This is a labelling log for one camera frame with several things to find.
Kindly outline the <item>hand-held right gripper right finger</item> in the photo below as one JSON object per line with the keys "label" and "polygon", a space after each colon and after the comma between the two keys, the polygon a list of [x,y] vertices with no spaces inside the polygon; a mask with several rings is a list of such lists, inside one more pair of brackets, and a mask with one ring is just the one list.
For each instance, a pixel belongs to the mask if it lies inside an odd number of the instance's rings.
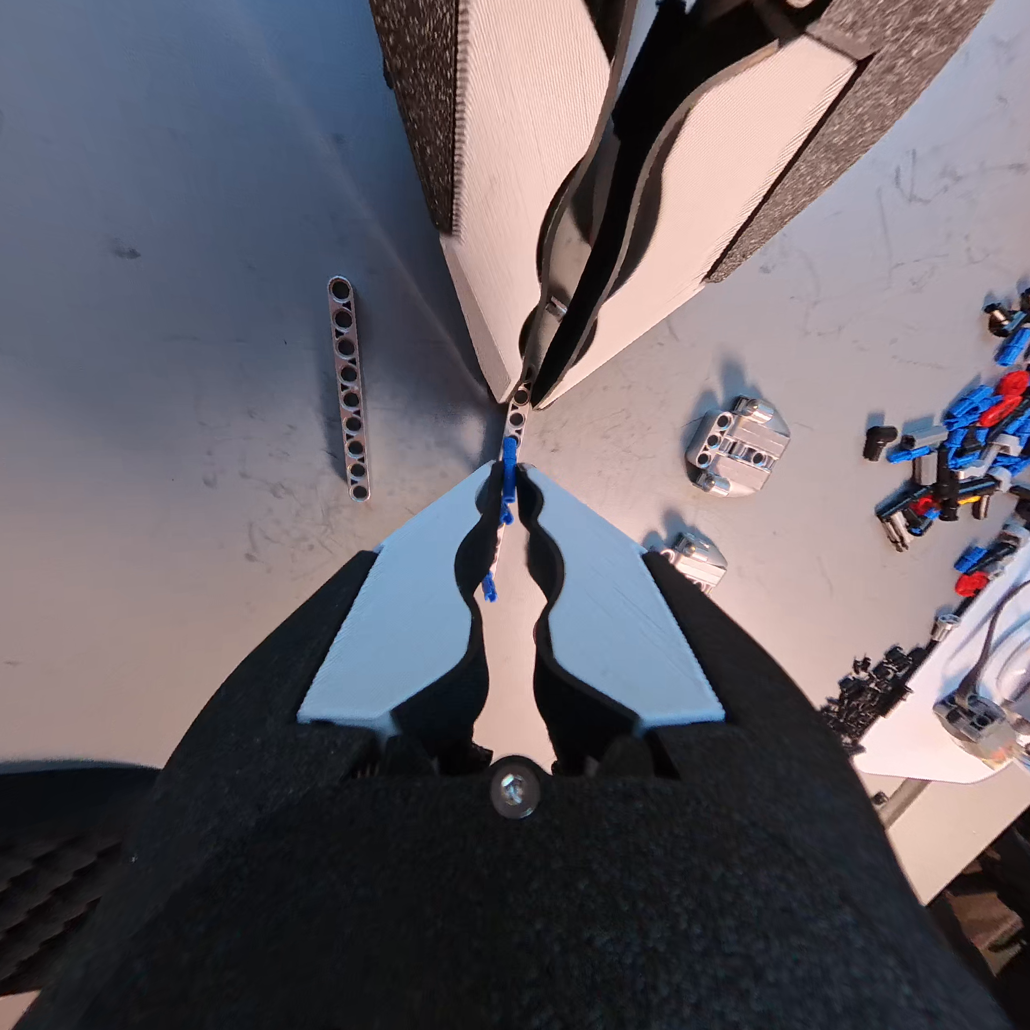
{"label": "hand-held right gripper right finger", "polygon": [[652,575],[654,557],[531,466],[516,471],[534,625],[534,700],[558,768],[583,775],[619,740],[726,713]]}

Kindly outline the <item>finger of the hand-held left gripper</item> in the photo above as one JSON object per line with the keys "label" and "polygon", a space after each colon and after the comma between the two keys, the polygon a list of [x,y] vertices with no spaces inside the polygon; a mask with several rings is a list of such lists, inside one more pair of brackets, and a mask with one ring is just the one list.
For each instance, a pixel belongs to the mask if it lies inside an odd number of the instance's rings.
{"label": "finger of the hand-held left gripper", "polygon": [[540,301],[545,216],[597,135],[636,5],[458,5],[452,231],[441,247],[497,402],[522,375],[519,340]]}
{"label": "finger of the hand-held left gripper", "polygon": [[533,329],[533,407],[566,393],[703,288],[859,73],[801,34],[708,74],[642,149],[608,117],[556,196]]}

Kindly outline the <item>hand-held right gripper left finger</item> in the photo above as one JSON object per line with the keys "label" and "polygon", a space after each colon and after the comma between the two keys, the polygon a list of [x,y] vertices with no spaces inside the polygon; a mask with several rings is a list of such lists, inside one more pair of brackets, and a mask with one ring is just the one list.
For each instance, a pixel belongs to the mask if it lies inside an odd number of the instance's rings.
{"label": "hand-held right gripper left finger", "polygon": [[488,693],[474,593],[496,551],[503,464],[471,473],[375,550],[297,719],[416,742],[434,763],[476,763]]}

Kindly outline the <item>long grey toy beam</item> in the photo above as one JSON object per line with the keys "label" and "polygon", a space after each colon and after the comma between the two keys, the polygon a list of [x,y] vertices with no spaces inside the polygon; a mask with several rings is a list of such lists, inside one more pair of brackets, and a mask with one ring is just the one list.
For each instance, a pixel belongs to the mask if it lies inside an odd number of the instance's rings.
{"label": "long grey toy beam", "polygon": [[[531,394],[533,394],[534,378],[535,378],[535,369],[533,365],[527,365],[526,368],[524,369],[521,380],[516,385],[514,392],[511,394],[511,398],[508,402],[504,439],[502,442],[501,451],[499,452],[497,456],[497,461],[501,465],[502,471],[503,471],[502,449],[505,438],[507,436],[517,437],[519,439],[519,449],[521,447],[526,426],[526,420],[528,418],[529,412],[531,412]],[[503,473],[501,479],[501,497],[503,494],[502,483],[503,483]],[[512,512],[514,515],[515,512],[513,508],[516,505],[516,502],[517,502],[517,490],[514,504],[512,505]],[[489,568],[488,571],[488,572],[493,572],[495,574],[495,579],[496,579],[499,555],[501,554],[501,547],[503,545],[504,534],[506,533],[507,527],[508,526],[500,526],[497,524],[495,554],[491,566]]]}
{"label": "long grey toy beam", "polygon": [[354,502],[366,504],[372,489],[356,294],[349,280],[336,275],[328,279],[327,295],[347,491]]}

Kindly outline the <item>silver toy engine block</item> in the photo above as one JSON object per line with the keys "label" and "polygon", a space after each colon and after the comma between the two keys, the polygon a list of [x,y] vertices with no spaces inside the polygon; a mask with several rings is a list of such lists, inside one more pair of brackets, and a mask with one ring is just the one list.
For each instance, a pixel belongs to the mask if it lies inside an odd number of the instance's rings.
{"label": "silver toy engine block", "polygon": [[662,556],[705,595],[720,584],[728,568],[720,549],[700,533],[677,533],[668,543],[650,546],[648,550]]}
{"label": "silver toy engine block", "polygon": [[752,496],[766,485],[790,441],[790,430],[772,405],[739,394],[729,408],[702,419],[685,451],[685,464],[706,494]]}

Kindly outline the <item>pile of black pins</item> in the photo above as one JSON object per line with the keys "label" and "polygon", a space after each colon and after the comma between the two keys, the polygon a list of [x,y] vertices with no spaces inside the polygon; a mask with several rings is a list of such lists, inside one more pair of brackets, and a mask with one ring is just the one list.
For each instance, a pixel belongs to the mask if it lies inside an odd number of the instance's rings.
{"label": "pile of black pins", "polygon": [[908,651],[894,645],[876,663],[867,655],[854,658],[850,673],[838,681],[836,695],[818,708],[849,758],[862,754],[862,740],[871,726],[908,698],[909,679],[930,650],[930,645]]}

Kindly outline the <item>white wooden book stand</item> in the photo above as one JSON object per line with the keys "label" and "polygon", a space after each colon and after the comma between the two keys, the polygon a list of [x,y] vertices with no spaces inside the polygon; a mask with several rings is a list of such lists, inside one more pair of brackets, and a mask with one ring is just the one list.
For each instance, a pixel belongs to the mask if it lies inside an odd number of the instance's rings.
{"label": "white wooden book stand", "polygon": [[[861,741],[862,751],[854,760],[858,770],[967,785],[1019,762],[1028,765],[1028,549],[1023,549],[915,671],[908,697]],[[1014,756],[982,758],[962,747],[934,708],[959,688],[978,661],[994,615],[998,621],[976,689],[1011,718],[1022,750]]]}

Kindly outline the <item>grey orange toy motor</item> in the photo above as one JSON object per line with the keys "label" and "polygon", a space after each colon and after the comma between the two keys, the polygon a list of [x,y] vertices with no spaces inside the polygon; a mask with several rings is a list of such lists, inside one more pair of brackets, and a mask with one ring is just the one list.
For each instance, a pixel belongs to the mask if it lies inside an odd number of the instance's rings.
{"label": "grey orange toy motor", "polygon": [[947,694],[933,706],[946,732],[968,755],[991,770],[1011,764],[1028,767],[1028,721],[980,693]]}

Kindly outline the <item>pile of mixed toy pins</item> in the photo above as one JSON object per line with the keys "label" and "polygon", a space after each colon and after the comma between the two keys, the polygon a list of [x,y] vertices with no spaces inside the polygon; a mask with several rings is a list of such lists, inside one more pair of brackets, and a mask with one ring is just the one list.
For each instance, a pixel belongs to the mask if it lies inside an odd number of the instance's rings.
{"label": "pile of mixed toy pins", "polygon": [[1014,305],[991,299],[983,314],[997,340],[994,378],[956,394],[928,430],[900,436],[890,435],[890,426],[868,430],[863,450],[866,460],[886,457],[909,467],[908,481],[874,509],[882,531],[898,553],[936,525],[957,523],[963,513],[985,521],[993,504],[1014,500],[1011,513],[994,538],[966,546],[957,558],[958,605],[935,618],[934,642],[1028,550],[1028,284]]}

